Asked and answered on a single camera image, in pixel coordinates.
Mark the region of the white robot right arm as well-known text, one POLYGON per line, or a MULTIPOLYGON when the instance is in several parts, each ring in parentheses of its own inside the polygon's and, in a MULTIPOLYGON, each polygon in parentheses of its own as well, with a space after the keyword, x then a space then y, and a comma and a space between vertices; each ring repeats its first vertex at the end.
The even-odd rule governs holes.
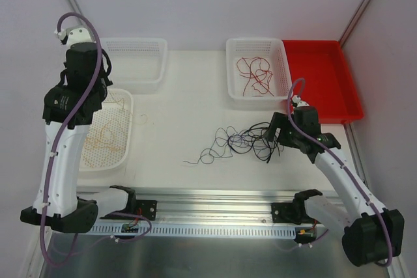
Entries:
POLYGON ((400 255, 402 214, 387 209, 354 173, 338 140, 321 131, 316 108, 298 106, 290 115, 275 112, 263 139, 305 154, 344 205, 339 209, 316 189, 300 191, 291 202, 271 205, 275 223, 318 221, 340 238, 345 255, 355 266, 374 263, 388 267, 400 255))

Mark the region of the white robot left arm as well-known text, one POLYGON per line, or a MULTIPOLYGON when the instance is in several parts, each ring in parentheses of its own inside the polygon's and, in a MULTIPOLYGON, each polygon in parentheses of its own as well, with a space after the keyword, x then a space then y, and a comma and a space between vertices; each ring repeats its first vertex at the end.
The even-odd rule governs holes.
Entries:
POLYGON ((62 233, 83 234, 96 220, 115 212, 136 214, 133 189, 113 185, 84 199, 76 195, 81 152, 95 112, 111 85, 111 62, 95 43, 72 44, 66 51, 60 81, 44 97, 46 156, 38 195, 20 213, 23 223, 49 226, 62 233))

